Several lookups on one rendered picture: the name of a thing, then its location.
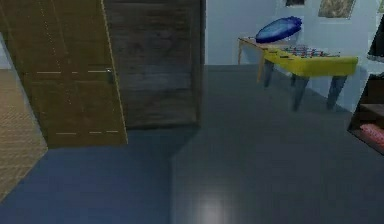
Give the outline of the tan framed wall picture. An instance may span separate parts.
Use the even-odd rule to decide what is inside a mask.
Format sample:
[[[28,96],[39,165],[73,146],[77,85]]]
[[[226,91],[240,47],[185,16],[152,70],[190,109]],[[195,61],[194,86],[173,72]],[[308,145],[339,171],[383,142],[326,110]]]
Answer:
[[[321,0],[318,16],[323,18],[344,18],[351,15],[356,0]]]

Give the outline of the light wooden table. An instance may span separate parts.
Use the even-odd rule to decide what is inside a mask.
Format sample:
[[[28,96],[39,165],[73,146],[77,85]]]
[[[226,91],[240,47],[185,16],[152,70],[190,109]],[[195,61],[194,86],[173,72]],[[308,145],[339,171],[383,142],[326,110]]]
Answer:
[[[241,64],[242,49],[244,45],[254,48],[260,52],[260,58],[259,58],[258,70],[257,70],[257,81],[260,81],[261,76],[263,74],[263,69],[264,69],[265,52],[268,49],[286,47],[287,43],[283,41],[277,41],[272,43],[257,43],[254,37],[239,37],[238,38],[238,55],[237,55],[238,64]]]

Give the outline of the blue oval cushion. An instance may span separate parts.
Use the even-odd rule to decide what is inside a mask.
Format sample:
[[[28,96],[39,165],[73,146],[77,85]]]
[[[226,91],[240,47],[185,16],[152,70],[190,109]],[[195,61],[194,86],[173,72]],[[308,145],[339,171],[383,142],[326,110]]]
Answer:
[[[272,43],[283,40],[299,32],[302,19],[290,16],[279,18],[264,26],[255,36],[257,43]]]

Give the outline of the pink patterned cloth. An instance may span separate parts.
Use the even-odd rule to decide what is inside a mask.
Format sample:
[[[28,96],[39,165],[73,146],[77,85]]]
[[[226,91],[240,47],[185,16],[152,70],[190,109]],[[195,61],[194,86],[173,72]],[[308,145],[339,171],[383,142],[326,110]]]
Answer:
[[[360,129],[371,140],[384,148],[384,129],[374,124],[363,124],[360,126]]]

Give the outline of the yellow table football game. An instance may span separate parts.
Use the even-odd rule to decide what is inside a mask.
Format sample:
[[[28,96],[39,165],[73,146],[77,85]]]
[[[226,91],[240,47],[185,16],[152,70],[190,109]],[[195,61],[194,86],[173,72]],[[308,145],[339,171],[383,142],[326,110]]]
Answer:
[[[332,110],[347,78],[355,73],[358,63],[357,56],[328,54],[299,46],[269,47],[263,51],[263,59],[265,87],[270,85],[275,66],[291,74],[291,85],[294,87],[293,111],[299,109],[309,80],[325,76],[331,77],[326,108]]]

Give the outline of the black lamp shade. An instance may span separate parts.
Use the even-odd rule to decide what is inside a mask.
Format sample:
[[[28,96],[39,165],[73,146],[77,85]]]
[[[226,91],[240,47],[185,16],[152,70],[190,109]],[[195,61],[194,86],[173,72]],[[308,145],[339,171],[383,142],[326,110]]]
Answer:
[[[384,24],[381,23],[367,53],[367,58],[372,61],[384,63]]]

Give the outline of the brown wooden room door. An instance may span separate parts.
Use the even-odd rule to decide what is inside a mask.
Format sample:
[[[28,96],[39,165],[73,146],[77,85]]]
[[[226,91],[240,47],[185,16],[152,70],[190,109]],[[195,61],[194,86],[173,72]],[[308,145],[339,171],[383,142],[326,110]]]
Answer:
[[[50,149],[127,143],[104,0],[0,0],[0,33]]]

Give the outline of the dark brown wooden shelf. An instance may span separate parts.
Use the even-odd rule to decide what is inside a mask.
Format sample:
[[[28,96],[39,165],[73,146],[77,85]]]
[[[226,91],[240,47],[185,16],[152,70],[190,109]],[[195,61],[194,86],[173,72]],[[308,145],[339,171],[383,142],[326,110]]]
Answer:
[[[384,73],[369,75],[348,126],[349,133],[384,156],[384,148],[361,131],[363,124],[384,129]]]

